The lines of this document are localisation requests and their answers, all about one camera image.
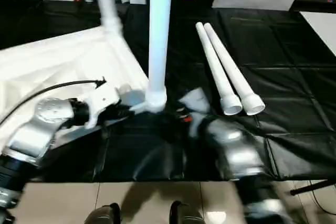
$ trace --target floor tile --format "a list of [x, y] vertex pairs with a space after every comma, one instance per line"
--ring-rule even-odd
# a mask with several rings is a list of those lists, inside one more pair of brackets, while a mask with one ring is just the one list
[[[296, 188], [309, 185], [308, 181], [295, 183]], [[316, 200], [327, 211], [336, 214], [336, 188], [329, 186], [314, 191]], [[326, 214], [317, 205], [312, 192], [299, 194], [309, 224], [336, 224], [336, 216]]]
[[99, 184], [31, 183], [17, 208], [16, 224], [83, 224], [94, 210]]
[[287, 213], [295, 224], [307, 224], [308, 219], [299, 196], [292, 196], [290, 191], [295, 189], [293, 181], [273, 182], [274, 188], [282, 200]]
[[119, 204], [123, 223], [164, 224], [169, 222], [175, 200], [188, 203], [202, 213], [199, 183], [101, 183], [97, 207]]
[[207, 224], [245, 224], [243, 206], [231, 182], [201, 182]]

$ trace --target black cable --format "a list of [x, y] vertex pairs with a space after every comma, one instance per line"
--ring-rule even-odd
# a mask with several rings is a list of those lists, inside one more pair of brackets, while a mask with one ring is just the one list
[[332, 212], [329, 212], [329, 211], [325, 210], [325, 209], [320, 205], [319, 201], [317, 200], [317, 197], [316, 197], [316, 195], [315, 195], [314, 190], [312, 191], [312, 193], [313, 193], [313, 197], [314, 197], [314, 201], [315, 201], [316, 205], [317, 205], [323, 212], [325, 212], [326, 214], [329, 214], [329, 215], [335, 215], [335, 216], [336, 216], [336, 214], [334, 214], [334, 213], [332, 213]]
[[70, 81], [70, 82], [64, 82], [64, 83], [60, 83], [57, 85], [53, 85], [51, 87], [47, 87], [45, 89], [42, 89], [30, 96], [28, 96], [26, 99], [24, 99], [23, 101], [21, 101], [18, 105], [16, 105], [12, 110], [10, 110], [7, 115], [4, 116], [4, 118], [1, 119], [0, 121], [0, 126], [18, 109], [20, 108], [23, 104], [25, 104], [26, 102], [30, 101], [31, 99], [39, 96], [40, 94], [43, 94], [45, 92], [48, 92], [50, 90], [53, 89], [58, 89], [58, 88], [62, 88], [62, 87], [66, 87], [66, 86], [70, 86], [70, 85], [77, 85], [77, 84], [86, 84], [86, 83], [95, 83], [97, 86], [103, 84], [105, 81], [98, 81], [98, 80], [85, 80], [85, 81]]

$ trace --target black foam mat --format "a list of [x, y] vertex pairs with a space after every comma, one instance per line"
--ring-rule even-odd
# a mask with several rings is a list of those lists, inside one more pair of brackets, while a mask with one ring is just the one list
[[[0, 48], [99, 25], [95, 5], [4, 1]], [[124, 37], [148, 72], [149, 8], [118, 6]], [[336, 57], [296, 12], [246, 9], [172, 9], [167, 50], [167, 109], [201, 87], [212, 113], [219, 96], [195, 23], [213, 25], [266, 109], [230, 120], [255, 135], [255, 146], [276, 180], [328, 179], [336, 174]], [[111, 137], [88, 135], [50, 151], [34, 180], [120, 182], [228, 180], [213, 150], [186, 137], [165, 115], [144, 113], [112, 126]]]

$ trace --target metal stand leg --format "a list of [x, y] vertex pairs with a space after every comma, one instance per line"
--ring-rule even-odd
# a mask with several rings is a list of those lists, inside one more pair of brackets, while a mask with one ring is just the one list
[[291, 195], [302, 194], [302, 193], [306, 193], [308, 191], [313, 191], [313, 190], [317, 190], [317, 189], [320, 189], [320, 188], [323, 188], [323, 187], [332, 186], [334, 184], [336, 184], [336, 180], [325, 180], [325, 181], [318, 182], [316, 184], [312, 184], [312, 185], [309, 185], [309, 186], [301, 187], [299, 189], [291, 190], [290, 194]]

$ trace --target white pipe fitting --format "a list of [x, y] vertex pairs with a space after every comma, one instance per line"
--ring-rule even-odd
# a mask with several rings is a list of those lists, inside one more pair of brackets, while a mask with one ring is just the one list
[[98, 0], [101, 12], [101, 23], [108, 33], [120, 33], [121, 23], [116, 10], [114, 0]]
[[213, 46], [211, 45], [203, 24], [198, 22], [196, 24], [196, 29], [217, 86], [223, 112], [225, 115], [238, 114], [242, 110], [242, 104], [238, 96], [232, 90], [230, 82], [225, 75], [224, 69], [216, 55]]
[[167, 101], [164, 85], [171, 0], [150, 0], [148, 110], [162, 111]]
[[223, 43], [217, 36], [216, 32], [209, 23], [204, 25], [205, 31], [214, 46], [219, 59], [221, 60], [227, 75], [229, 76], [233, 86], [235, 87], [243, 104], [243, 108], [247, 115], [256, 115], [265, 109], [265, 104], [254, 93], [251, 86], [246, 81], [245, 77], [231, 58], [230, 54], [224, 47]]

